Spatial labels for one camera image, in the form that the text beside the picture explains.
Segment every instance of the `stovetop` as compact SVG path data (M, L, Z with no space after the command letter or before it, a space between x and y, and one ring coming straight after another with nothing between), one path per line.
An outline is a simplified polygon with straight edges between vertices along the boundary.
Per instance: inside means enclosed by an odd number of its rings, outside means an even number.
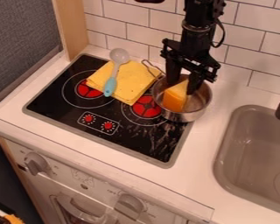
M24 112L145 161L171 164L191 124L165 120L150 89L129 106L88 87L86 78L106 63L81 55Z

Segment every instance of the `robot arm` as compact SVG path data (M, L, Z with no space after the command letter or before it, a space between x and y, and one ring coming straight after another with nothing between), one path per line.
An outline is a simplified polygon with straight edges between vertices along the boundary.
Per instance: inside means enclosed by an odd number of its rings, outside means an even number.
M136 0L141 3L162 3L164 0ZM219 47L225 38L219 20L226 6L224 0L185 0L185 19L180 42L164 39L161 56L166 59L166 77L170 85L179 81L181 69L190 71L187 94L191 95L204 80L214 82L221 65L209 54L210 48ZM213 42L216 26L223 30L218 45Z

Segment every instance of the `blue spatula handle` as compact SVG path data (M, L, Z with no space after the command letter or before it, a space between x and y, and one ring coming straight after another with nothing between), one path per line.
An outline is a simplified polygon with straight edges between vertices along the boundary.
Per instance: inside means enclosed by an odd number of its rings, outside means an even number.
M116 90L116 77L110 77L105 84L103 94L106 97L109 97L114 93L115 90Z

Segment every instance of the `wooden frame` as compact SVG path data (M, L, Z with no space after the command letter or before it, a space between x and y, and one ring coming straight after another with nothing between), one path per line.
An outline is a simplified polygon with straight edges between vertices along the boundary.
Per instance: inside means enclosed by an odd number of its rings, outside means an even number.
M88 35L82 0L52 0L62 45L73 60L87 45Z

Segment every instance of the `white oven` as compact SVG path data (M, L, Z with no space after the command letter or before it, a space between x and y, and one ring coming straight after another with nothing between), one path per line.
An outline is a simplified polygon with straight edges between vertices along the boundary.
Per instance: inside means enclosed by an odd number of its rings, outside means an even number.
M45 224L190 224L184 218L55 159L7 141Z

